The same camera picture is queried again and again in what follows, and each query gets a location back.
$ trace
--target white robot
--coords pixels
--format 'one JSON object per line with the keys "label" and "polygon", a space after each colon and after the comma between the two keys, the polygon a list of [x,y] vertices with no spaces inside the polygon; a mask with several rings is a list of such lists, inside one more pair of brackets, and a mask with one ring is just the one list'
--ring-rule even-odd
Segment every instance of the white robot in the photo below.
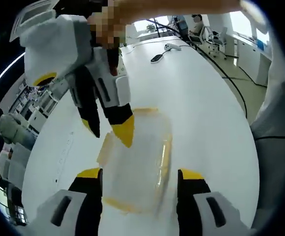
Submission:
{"label": "white robot", "polygon": [[91,31],[85,17],[56,17],[56,12],[49,10],[25,21],[19,37],[25,47],[29,86],[66,79],[84,125],[100,137],[98,98],[115,135],[125,146],[131,146],[134,116],[128,77],[111,75],[106,49],[90,44]]}

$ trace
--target floor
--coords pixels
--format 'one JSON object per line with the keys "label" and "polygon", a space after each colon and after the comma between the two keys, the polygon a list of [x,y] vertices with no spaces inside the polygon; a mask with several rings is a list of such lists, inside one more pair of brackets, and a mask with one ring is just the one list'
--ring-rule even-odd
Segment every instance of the floor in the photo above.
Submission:
{"label": "floor", "polygon": [[[208,45],[202,45],[200,48],[208,53]],[[235,94],[238,102],[240,103],[242,109],[244,110],[244,103],[239,95],[236,88],[233,84],[226,78],[226,76],[208,59],[207,61],[220,73],[220,75],[224,78],[225,82],[228,84],[232,92]],[[253,83],[253,81],[245,74],[243,70],[241,70],[238,66],[236,66],[237,59],[228,57],[224,60],[222,57],[212,58],[221,69],[232,79],[237,88],[240,90],[242,96],[244,97],[246,107],[247,107],[247,120],[249,124],[251,124],[257,112],[264,101],[266,94],[266,87],[258,86]]]}

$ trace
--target clear plastic box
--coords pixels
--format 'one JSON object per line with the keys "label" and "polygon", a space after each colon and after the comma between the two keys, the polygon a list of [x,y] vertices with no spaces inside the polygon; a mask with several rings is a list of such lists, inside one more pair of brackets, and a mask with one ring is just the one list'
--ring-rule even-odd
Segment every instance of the clear plastic box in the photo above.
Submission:
{"label": "clear plastic box", "polygon": [[157,211],[169,174],[171,126],[157,109],[135,109],[132,146],[108,133],[97,159],[103,201],[124,212]]}

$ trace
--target white tabletop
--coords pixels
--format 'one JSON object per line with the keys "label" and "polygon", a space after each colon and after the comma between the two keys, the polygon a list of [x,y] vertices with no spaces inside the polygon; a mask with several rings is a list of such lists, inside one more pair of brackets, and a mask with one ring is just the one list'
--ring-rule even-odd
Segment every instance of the white tabletop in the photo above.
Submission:
{"label": "white tabletop", "polygon": [[[201,172],[210,189],[232,202],[250,227],[258,201],[259,172],[244,112],[225,81],[194,49],[172,50],[151,64],[151,58],[164,51],[167,41],[162,40],[185,45],[170,36],[122,48],[131,107],[158,107],[172,124],[170,179],[162,212],[155,220],[147,215],[123,215],[103,204],[99,235],[178,235],[175,199],[179,168]],[[49,116],[25,173],[22,202],[29,221],[41,203],[58,190],[68,189],[79,172],[98,166],[96,158],[111,130],[98,107],[99,139],[83,127],[69,92]]]}

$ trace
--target window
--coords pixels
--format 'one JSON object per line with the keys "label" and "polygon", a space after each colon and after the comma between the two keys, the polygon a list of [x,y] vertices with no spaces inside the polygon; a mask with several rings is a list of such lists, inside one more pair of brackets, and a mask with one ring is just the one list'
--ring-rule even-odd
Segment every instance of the window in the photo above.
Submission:
{"label": "window", "polygon": [[269,33],[263,34],[258,29],[256,29],[256,32],[257,32],[257,39],[267,44],[267,41],[269,41]]}
{"label": "window", "polygon": [[250,21],[241,11],[230,12],[233,31],[252,37]]}
{"label": "window", "polygon": [[[159,22],[162,25],[167,25],[168,24],[168,18],[166,16],[160,16],[156,17],[156,21]],[[143,21],[137,21],[134,23],[134,26],[136,27],[137,32],[139,31],[144,31],[147,29],[147,25],[153,24],[149,21],[143,20]]]}

